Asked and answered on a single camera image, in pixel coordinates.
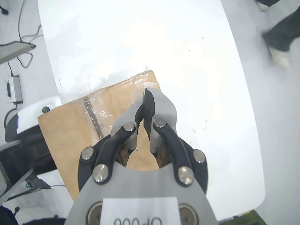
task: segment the person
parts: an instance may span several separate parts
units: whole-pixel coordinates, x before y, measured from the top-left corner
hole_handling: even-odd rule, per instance
[[[263,12],[279,0],[256,0]],[[298,9],[276,24],[271,30],[262,34],[271,56],[276,64],[283,68],[289,67],[288,52],[292,41],[300,37],[300,6]]]

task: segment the black cable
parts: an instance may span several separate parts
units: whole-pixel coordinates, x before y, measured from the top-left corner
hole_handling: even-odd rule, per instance
[[[7,61],[7,64],[8,64],[8,66],[9,66],[10,70],[11,70],[11,76],[14,76],[13,71],[12,71],[12,69],[11,69],[11,65],[9,64],[9,61]]]
[[[7,112],[7,114],[5,115],[5,118],[4,118],[4,129],[5,129],[5,130],[6,130],[6,127],[7,127],[7,125],[6,125],[6,120],[7,120],[8,116],[9,116],[9,114],[10,114],[12,111],[16,110],[17,107],[18,107],[17,104],[15,104],[15,105],[16,105],[16,107],[13,108],[13,109],[11,109],[11,110],[9,110],[9,111]]]
[[[23,42],[23,40],[22,40],[22,37],[21,37],[21,35],[20,35],[20,20],[21,20],[21,14],[22,14],[22,10],[23,10],[25,1],[26,1],[26,0],[23,0],[22,6],[21,6],[21,9],[20,9],[19,20],[18,20],[18,33],[19,33],[19,38],[20,38],[20,41],[21,41],[21,42]]]
[[[42,27],[42,24],[40,24],[40,25],[38,26],[37,32],[36,32],[35,34],[27,34],[27,35],[23,35],[21,38],[34,37],[34,36],[38,35],[38,33],[39,33],[41,27]]]
[[[55,184],[55,185],[51,185],[50,187],[56,187],[56,186],[63,186],[63,187],[66,187],[66,186],[63,185],[63,184]]]
[[[66,187],[65,185],[51,185],[50,187],[55,187],[55,186],[63,186],[63,187]],[[17,198],[17,197],[20,197],[20,196],[23,196],[23,195],[26,195],[26,194],[30,194],[30,193],[34,193],[34,192],[37,192],[37,191],[40,191],[40,190],[47,190],[47,188],[43,188],[43,189],[31,189],[31,190],[27,190],[27,191],[24,191],[24,192],[21,192],[19,194],[16,194],[12,197],[10,197],[9,199],[7,199],[6,201],[10,201],[14,198]]]
[[[21,60],[17,57],[18,61],[20,62],[20,64],[22,65],[22,67],[23,67],[24,69],[27,69],[27,68],[29,67],[29,65],[30,65],[30,63],[31,63],[31,61],[32,61],[32,59],[33,59],[32,53],[27,52],[26,54],[30,54],[30,55],[31,55],[31,59],[29,60],[29,62],[28,62],[28,64],[27,64],[26,66],[24,66],[23,63],[21,62]]]

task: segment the gray floor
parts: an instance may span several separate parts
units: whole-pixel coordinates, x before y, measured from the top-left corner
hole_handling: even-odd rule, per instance
[[[296,10],[300,0],[281,0],[265,13],[257,8],[254,0],[221,1],[240,55],[260,139],[266,198],[256,210],[268,225],[298,224],[300,40],[292,45],[291,67],[283,70],[270,60],[260,33]],[[0,0],[0,3],[10,11],[8,17],[0,15],[0,43],[5,43],[18,39],[17,20],[22,0]],[[35,32],[39,24],[37,0],[28,0],[23,11],[21,34]],[[57,93],[44,40],[39,38],[35,43],[38,47],[34,50],[34,60],[29,69],[22,69],[16,60],[11,61],[14,74],[21,76],[24,107]],[[6,64],[0,65],[0,75],[3,80],[9,76]],[[4,85],[0,85],[0,117],[13,107],[6,103],[4,93]],[[0,137],[0,144],[4,143],[2,126]],[[46,205],[50,202],[46,199],[49,195],[43,198],[31,195],[26,199],[31,204],[44,198],[44,209],[48,209],[48,215],[59,209],[59,204],[53,200],[51,205]],[[28,220],[25,215],[17,215],[17,218],[21,222]]]
[[[262,152],[266,198],[256,211],[269,225],[299,224],[300,40],[293,42],[291,66],[283,70],[270,61],[260,33],[294,12],[300,0],[281,0],[264,13],[254,0],[221,1],[246,77]]]

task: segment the white label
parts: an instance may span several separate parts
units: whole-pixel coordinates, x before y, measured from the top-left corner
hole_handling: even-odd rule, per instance
[[[104,198],[100,225],[180,225],[176,197]]]

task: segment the white shoe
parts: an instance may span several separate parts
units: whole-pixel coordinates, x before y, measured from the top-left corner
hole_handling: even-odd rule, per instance
[[[258,8],[259,8],[261,11],[266,12],[266,11],[269,9],[269,7],[268,7],[267,5],[264,5],[264,4],[262,4],[261,2],[259,2],[259,1],[256,1],[256,2],[257,2]]]
[[[273,47],[269,47],[269,51],[272,55],[274,62],[277,65],[279,65],[285,69],[287,69],[289,67],[288,51],[280,51]]]
[[[266,12],[269,9],[269,7],[267,5],[264,5],[259,1],[256,1],[256,3],[257,3],[258,8],[263,12]]]

